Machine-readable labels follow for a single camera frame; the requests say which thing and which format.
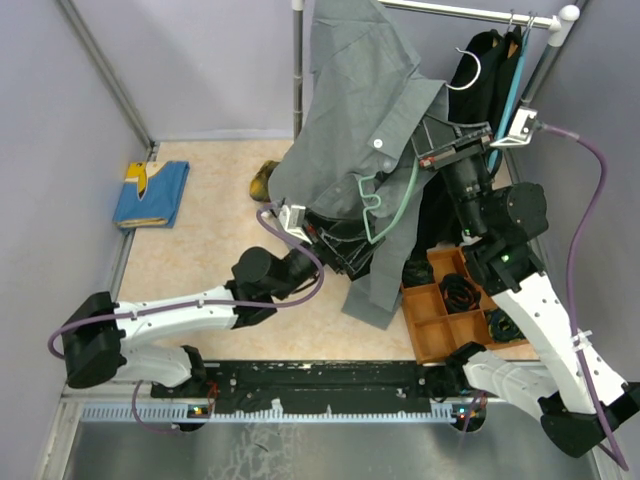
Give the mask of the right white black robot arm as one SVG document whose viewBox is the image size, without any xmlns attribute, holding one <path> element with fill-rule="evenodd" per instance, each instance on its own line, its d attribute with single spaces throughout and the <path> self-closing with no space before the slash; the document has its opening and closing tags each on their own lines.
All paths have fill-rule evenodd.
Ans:
<svg viewBox="0 0 640 480">
<path fill-rule="evenodd" d="M 622 456 L 614 432 L 639 410 L 639 386 L 625 380 L 596 351 L 577 322 L 572 298 L 560 300 L 531 241 L 547 230 L 542 186 L 520 182 L 494 188 L 491 152 L 529 144 L 550 132 L 534 110 L 520 109 L 504 138 L 487 123 L 458 124 L 427 114 L 411 141 L 423 169 L 439 173 L 465 234 L 462 255 L 478 284 L 524 334 L 546 375 L 505 361 L 469 342 L 450 355 L 448 387 L 461 396 L 482 390 L 536 419 L 564 454 L 600 448 Z"/>
</svg>

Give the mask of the orange wooden compartment tray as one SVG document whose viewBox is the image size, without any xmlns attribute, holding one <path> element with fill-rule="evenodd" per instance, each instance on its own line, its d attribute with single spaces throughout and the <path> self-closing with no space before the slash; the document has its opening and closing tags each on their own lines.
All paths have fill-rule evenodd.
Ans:
<svg viewBox="0 0 640 480">
<path fill-rule="evenodd" d="M 526 339 L 511 343 L 496 343 L 491 339 L 486 313 L 498 307 L 471 279 L 459 248 L 432 250 L 426 258 L 433 266 L 435 282 L 413 288 L 401 287 L 402 310 L 417 362 L 442 361 L 469 342 L 479 343 L 490 350 L 504 351 L 528 345 Z M 463 275 L 480 291 L 478 309 L 458 314 L 447 312 L 439 284 L 449 273 Z"/>
</svg>

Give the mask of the metal clothes rack pole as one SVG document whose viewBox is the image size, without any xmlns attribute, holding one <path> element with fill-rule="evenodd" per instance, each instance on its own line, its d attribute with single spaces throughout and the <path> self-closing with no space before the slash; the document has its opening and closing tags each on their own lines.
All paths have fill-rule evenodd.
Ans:
<svg viewBox="0 0 640 480">
<path fill-rule="evenodd" d="M 293 136 L 297 138 L 303 123 L 303 33 L 304 0 L 292 0 L 293 15 Z"/>
</svg>

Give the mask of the black hanging garments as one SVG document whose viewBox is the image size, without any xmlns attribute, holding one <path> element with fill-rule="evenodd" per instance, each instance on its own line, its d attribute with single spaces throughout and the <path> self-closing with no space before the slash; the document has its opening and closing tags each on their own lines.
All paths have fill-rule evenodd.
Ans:
<svg viewBox="0 0 640 480">
<path fill-rule="evenodd" d="M 465 48 L 450 84 L 457 89 L 449 93 L 448 119 L 454 123 L 487 122 L 499 127 L 507 95 L 522 53 L 523 33 L 517 26 L 505 34 L 497 30 L 481 32 Z M 422 259 L 439 243 L 457 245 L 462 241 L 462 227 L 454 202 L 441 173 L 425 185 L 419 210 L 413 259 Z"/>
</svg>

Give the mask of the rolled dark blue tie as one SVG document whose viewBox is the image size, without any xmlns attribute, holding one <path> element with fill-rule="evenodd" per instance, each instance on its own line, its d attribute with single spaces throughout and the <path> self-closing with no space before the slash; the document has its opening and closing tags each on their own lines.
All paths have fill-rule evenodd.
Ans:
<svg viewBox="0 0 640 480">
<path fill-rule="evenodd" d="M 489 336 L 496 343 L 511 343 L 526 339 L 520 328 L 502 309 L 488 311 L 486 321 Z"/>
</svg>

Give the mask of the rolled dark green tie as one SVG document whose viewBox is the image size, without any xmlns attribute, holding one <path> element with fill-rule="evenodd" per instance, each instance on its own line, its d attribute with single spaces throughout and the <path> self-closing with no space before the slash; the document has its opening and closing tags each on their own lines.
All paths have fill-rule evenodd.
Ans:
<svg viewBox="0 0 640 480">
<path fill-rule="evenodd" d="M 427 258 L 406 261 L 402 272 L 402 285 L 405 288 L 429 285 L 434 282 L 433 266 Z"/>
</svg>

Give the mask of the folded blue shirt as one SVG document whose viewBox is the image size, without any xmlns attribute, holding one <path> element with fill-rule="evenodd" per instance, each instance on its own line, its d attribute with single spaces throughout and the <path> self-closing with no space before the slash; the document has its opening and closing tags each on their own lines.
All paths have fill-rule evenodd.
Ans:
<svg viewBox="0 0 640 480">
<path fill-rule="evenodd" d="M 122 230 L 172 228 L 189 172 L 188 161 L 130 163 L 113 223 Z"/>
</svg>

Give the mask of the rolled black orange tie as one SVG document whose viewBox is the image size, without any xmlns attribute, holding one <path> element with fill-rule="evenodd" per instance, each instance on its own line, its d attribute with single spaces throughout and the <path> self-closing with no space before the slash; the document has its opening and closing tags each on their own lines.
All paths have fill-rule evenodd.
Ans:
<svg viewBox="0 0 640 480">
<path fill-rule="evenodd" d="M 469 312 L 480 307 L 480 291 L 463 275 L 445 275 L 439 289 L 449 314 Z"/>
</svg>

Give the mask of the horizontal metal clothes rail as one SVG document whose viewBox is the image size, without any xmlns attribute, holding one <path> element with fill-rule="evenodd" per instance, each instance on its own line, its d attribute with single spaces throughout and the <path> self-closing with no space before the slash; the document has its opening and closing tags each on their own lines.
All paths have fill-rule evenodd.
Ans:
<svg viewBox="0 0 640 480">
<path fill-rule="evenodd" d="M 381 1 L 381 4 L 387 8 L 401 11 L 507 25 L 531 26 L 550 31 L 560 31 L 564 26 L 576 22 L 581 16 L 581 10 L 575 5 L 566 5 L 556 15 L 543 17 L 538 15 L 499 12 L 420 1 Z"/>
</svg>

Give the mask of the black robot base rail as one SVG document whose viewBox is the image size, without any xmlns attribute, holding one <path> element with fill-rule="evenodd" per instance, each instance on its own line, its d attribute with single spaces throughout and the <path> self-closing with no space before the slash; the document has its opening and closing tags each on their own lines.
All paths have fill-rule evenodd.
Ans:
<svg viewBox="0 0 640 480">
<path fill-rule="evenodd" d="M 177 387 L 151 387 L 155 399 L 211 400 L 218 414 L 266 411 L 274 400 L 286 414 L 428 413 L 473 394 L 460 369 L 414 361 L 209 361 Z"/>
</svg>

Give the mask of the grey button-up shirt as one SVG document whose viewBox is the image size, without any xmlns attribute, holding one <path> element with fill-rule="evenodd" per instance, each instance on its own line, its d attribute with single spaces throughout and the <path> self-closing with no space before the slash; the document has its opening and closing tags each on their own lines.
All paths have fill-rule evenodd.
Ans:
<svg viewBox="0 0 640 480">
<path fill-rule="evenodd" d="M 442 80 L 425 78 L 420 57 L 378 1 L 318 1 L 310 34 L 313 98 L 300 135 L 269 179 L 271 200 L 303 205 L 329 218 L 362 219 L 357 180 L 391 203 L 401 197 L 415 154 L 410 137 L 422 117 L 448 115 Z M 416 243 L 422 190 L 419 172 L 408 207 L 374 252 L 370 271 L 351 284 L 344 314 L 387 329 L 400 298 L 405 262 Z M 375 232 L 388 225 L 380 208 Z"/>
</svg>

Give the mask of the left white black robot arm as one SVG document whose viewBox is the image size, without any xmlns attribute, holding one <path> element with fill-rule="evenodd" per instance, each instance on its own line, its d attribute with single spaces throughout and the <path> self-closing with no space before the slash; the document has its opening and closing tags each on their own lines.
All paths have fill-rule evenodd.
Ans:
<svg viewBox="0 0 640 480">
<path fill-rule="evenodd" d="M 304 239 L 282 233 L 289 252 L 279 258 L 261 246 L 242 253 L 221 286 L 155 301 L 116 302 L 107 291 L 89 295 L 54 334 L 62 343 L 66 381 L 87 389 L 111 380 L 148 381 L 184 395 L 208 384 L 199 351 L 159 341 L 202 330 L 256 326 L 279 310 L 318 294 L 326 269 L 355 280 L 368 272 L 377 245 L 363 222 L 311 215 Z"/>
</svg>

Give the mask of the yellow black plaid shirt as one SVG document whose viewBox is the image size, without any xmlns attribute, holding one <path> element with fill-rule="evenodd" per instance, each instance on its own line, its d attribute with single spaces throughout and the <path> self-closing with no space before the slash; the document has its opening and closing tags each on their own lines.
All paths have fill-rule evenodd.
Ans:
<svg viewBox="0 0 640 480">
<path fill-rule="evenodd" d="M 261 203 L 270 201 L 269 179 L 280 162 L 275 160 L 265 161 L 252 178 L 249 185 L 249 196 L 252 200 Z"/>
</svg>

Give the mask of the teal plastic hanger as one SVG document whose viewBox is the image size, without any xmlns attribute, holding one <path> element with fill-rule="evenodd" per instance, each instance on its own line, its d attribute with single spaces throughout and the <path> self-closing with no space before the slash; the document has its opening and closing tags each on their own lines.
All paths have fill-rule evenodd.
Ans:
<svg viewBox="0 0 640 480">
<path fill-rule="evenodd" d="M 417 154 L 413 155 L 412 161 L 410 163 L 409 173 L 406 178 L 405 190 L 401 197 L 395 196 L 394 200 L 391 203 L 386 201 L 385 198 L 381 196 L 377 191 L 366 191 L 365 184 L 369 181 L 375 180 L 375 175 L 363 176 L 357 180 L 358 194 L 364 205 L 364 208 L 362 210 L 362 220 L 364 225 L 365 238 L 370 245 L 376 245 L 377 243 L 381 242 L 402 219 L 417 184 L 419 171 L 421 169 L 420 160 L 421 158 Z M 395 206 L 392 219 L 386 227 L 375 232 L 373 230 L 373 227 L 371 226 L 371 223 L 369 222 L 369 215 L 382 208 L 386 212 L 386 216 L 388 216 L 391 212 L 392 206 Z"/>
<path fill-rule="evenodd" d="M 522 72 L 524 69 L 525 59 L 527 55 L 528 40 L 529 40 L 530 32 L 534 23 L 534 18 L 535 16 L 532 13 L 529 13 L 529 18 L 528 18 L 524 33 L 522 34 L 522 42 L 519 48 L 520 55 L 518 57 L 518 60 L 514 69 L 514 73 L 509 86 L 509 91 L 506 96 L 505 105 L 502 111 L 500 124 L 496 133 L 497 140 L 502 140 L 505 137 L 507 133 L 507 127 L 509 125 L 509 121 L 511 119 L 511 116 L 515 107 L 516 94 L 521 82 Z M 501 153 L 497 149 L 494 149 L 491 151 L 491 154 L 487 162 L 487 170 L 488 170 L 488 173 L 490 174 L 491 179 L 495 178 L 496 174 L 500 169 L 500 165 L 501 165 Z"/>
</svg>

